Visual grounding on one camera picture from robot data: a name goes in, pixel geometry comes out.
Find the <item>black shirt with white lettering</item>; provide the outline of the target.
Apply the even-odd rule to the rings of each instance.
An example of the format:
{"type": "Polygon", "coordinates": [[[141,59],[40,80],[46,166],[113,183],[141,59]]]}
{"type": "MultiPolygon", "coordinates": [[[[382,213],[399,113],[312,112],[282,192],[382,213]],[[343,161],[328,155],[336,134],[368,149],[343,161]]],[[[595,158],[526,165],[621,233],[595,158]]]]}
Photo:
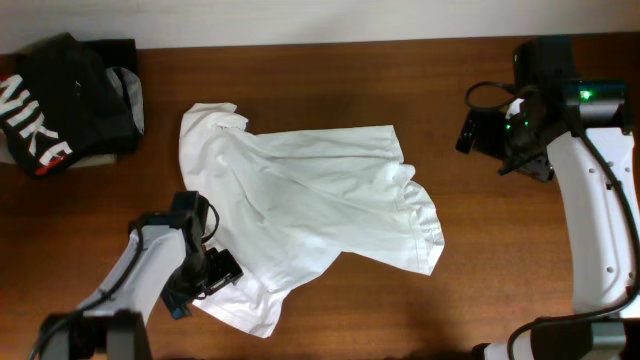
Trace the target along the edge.
{"type": "Polygon", "coordinates": [[[1,130],[32,177],[100,155],[134,152],[144,109],[132,39],[78,41],[62,33],[33,44],[1,83],[1,130]]]}

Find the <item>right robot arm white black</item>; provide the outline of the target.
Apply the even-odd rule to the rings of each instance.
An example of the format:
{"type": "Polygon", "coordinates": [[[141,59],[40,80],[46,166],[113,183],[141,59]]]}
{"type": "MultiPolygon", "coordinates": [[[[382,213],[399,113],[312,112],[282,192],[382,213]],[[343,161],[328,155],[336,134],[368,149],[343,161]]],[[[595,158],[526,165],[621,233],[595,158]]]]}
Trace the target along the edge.
{"type": "Polygon", "coordinates": [[[573,311],[540,317],[475,359],[635,359],[639,355],[639,205],[634,122],[626,85],[587,80],[564,36],[512,55],[509,99],[469,105],[456,148],[561,190],[573,266],[573,311]]]}

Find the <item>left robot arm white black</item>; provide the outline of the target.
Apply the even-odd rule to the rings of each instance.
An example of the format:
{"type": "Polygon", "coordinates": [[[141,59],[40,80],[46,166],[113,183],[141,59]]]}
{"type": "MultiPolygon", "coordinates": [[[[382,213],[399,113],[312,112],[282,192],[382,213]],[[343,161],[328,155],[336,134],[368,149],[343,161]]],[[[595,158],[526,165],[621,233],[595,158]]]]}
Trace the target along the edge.
{"type": "Polygon", "coordinates": [[[77,309],[49,315],[29,354],[32,359],[149,359],[148,318],[162,301],[175,320],[242,277],[227,250],[207,249],[209,216],[216,209],[197,191],[174,195],[166,211],[129,224],[127,247],[100,286],[77,309]]]}

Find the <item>white t-shirt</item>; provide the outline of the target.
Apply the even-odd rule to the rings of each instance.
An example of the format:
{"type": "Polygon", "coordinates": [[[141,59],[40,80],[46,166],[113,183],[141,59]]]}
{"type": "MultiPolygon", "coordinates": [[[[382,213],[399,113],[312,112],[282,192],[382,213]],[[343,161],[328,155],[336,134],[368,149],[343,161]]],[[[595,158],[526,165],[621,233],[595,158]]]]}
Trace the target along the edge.
{"type": "Polygon", "coordinates": [[[342,253],[434,271],[442,226],[392,126],[254,135],[247,123],[231,103],[197,103],[182,117],[183,182],[217,210],[211,244],[243,272],[200,310],[266,338],[285,297],[342,253]]]}

